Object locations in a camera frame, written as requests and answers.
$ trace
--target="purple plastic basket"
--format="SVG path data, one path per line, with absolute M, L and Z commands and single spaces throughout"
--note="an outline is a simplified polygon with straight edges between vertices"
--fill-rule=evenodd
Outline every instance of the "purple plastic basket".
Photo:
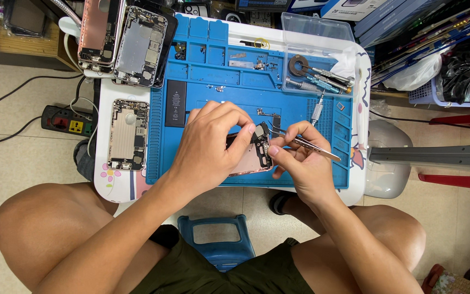
M 409 103 L 411 104 L 436 104 L 443 107 L 470 107 L 470 103 L 458 104 L 456 102 L 445 102 L 438 100 L 436 96 L 436 77 L 427 84 L 409 92 Z

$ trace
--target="blue silicone repair mat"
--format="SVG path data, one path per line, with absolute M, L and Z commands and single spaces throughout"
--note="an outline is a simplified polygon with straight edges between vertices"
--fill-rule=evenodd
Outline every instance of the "blue silicone repair mat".
M 177 59 L 175 46 L 170 49 L 166 65 L 165 85 L 151 90 L 150 122 L 147 142 L 146 182 L 153 184 L 166 172 L 172 162 L 182 136 L 182 127 L 165 126 L 166 92 L 168 80 L 186 82 L 186 111 L 203 107 L 207 101 L 231 101 L 245 110 L 256 124 L 265 121 L 269 127 L 270 116 L 257 115 L 262 108 L 266 114 L 281 116 L 281 128 L 309 119 L 316 95 L 299 95 L 281 90 L 284 52 L 228 44 L 228 24 L 221 21 L 208 22 L 202 18 L 177 15 L 179 25 L 174 37 L 175 44 L 185 44 L 185 57 Z M 335 60 L 309 57 L 310 65 L 330 70 Z M 252 62 L 262 60 L 269 64 L 264 70 L 229 66 L 229 61 Z M 336 188 L 349 185 L 349 152 L 351 140 L 351 99 L 324 95 L 324 108 L 316 124 L 332 146 L 332 152 L 340 162 L 333 162 L 333 180 Z M 240 127 L 235 126 L 230 133 Z M 273 171 L 227 178 L 226 186 L 292 187 L 287 173 L 273 179 Z

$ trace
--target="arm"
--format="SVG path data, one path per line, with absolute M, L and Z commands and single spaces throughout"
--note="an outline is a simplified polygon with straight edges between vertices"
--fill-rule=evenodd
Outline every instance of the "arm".
M 318 216 L 348 264 L 364 294 L 421 293 L 420 286 L 404 264 L 378 241 L 335 192 L 331 160 L 291 141 L 301 134 L 325 150 L 331 146 L 307 121 L 291 125 L 285 138 L 271 141 L 269 153 L 279 166 L 278 178 L 287 170 L 297 193 Z M 288 145 L 293 149 L 282 149 Z
M 242 126 L 228 150 L 225 137 Z M 217 187 L 237 166 L 255 130 L 232 103 L 208 102 L 188 118 L 173 165 L 137 202 L 69 254 L 36 293 L 111 293 L 135 254 L 173 213 Z

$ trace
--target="fingernail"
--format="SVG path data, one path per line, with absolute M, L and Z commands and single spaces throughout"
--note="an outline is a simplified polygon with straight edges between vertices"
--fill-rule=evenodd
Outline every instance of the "fingernail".
M 274 157 L 275 155 L 277 155 L 277 153 L 278 153 L 278 146 L 271 145 L 271 146 L 268 148 L 268 154 L 271 155 L 272 157 Z
M 255 124 L 250 124 L 248 131 L 250 132 L 250 134 L 253 134 L 253 132 L 255 132 Z

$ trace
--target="gray metal bar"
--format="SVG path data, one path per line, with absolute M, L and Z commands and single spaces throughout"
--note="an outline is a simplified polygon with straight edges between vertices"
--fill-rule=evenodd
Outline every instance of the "gray metal bar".
M 470 145 L 371 148 L 368 159 L 375 163 L 425 165 L 470 170 Z

